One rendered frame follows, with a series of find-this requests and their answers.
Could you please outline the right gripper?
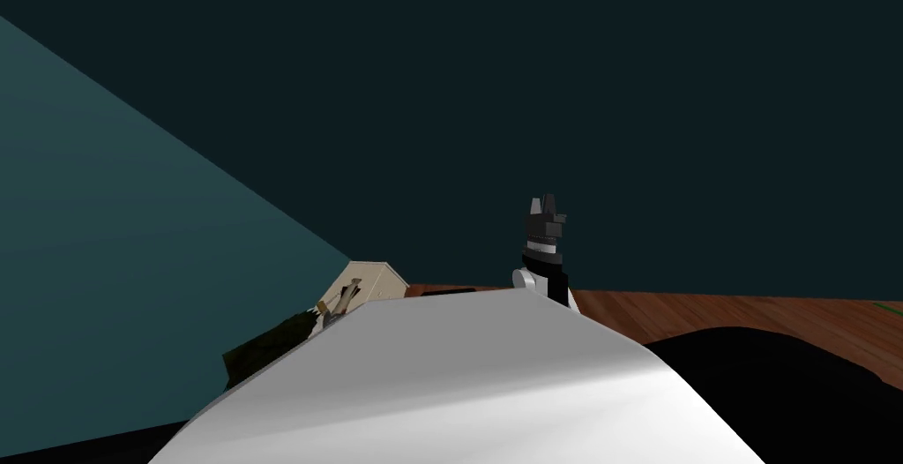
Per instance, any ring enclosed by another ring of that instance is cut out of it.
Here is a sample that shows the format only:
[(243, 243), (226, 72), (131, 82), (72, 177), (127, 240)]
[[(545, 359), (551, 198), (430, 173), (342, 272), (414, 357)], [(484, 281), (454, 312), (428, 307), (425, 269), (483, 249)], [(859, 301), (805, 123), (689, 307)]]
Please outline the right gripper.
[(563, 237), (563, 226), (567, 215), (557, 213), (556, 198), (544, 194), (542, 198), (532, 198), (530, 210), (525, 218), (527, 240), (534, 243), (555, 243)]

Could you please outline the dark green mottled block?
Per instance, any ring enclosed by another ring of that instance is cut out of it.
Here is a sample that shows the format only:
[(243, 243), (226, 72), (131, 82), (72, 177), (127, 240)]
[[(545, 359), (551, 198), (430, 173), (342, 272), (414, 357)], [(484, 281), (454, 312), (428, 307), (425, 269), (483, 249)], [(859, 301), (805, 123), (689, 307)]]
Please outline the dark green mottled block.
[(318, 320), (314, 310), (297, 313), (274, 328), (223, 354), (228, 375), (225, 390), (251, 378), (265, 366), (306, 341)]

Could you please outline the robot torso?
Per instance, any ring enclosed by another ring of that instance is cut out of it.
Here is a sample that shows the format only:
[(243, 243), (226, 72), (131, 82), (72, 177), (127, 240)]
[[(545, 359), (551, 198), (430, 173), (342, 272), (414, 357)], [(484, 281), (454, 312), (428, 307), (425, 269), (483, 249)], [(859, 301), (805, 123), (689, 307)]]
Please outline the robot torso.
[(149, 464), (764, 464), (639, 343), (527, 289), (374, 300)]

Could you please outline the beige cabinet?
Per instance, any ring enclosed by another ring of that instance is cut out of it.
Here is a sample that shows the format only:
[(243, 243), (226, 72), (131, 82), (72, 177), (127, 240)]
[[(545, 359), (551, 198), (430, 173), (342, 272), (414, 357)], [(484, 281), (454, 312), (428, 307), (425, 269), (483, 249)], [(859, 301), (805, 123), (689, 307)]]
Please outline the beige cabinet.
[(317, 321), (311, 334), (322, 331), (334, 319), (354, 311), (370, 300), (403, 298), (408, 287), (388, 263), (348, 261), (341, 274), (313, 307)]

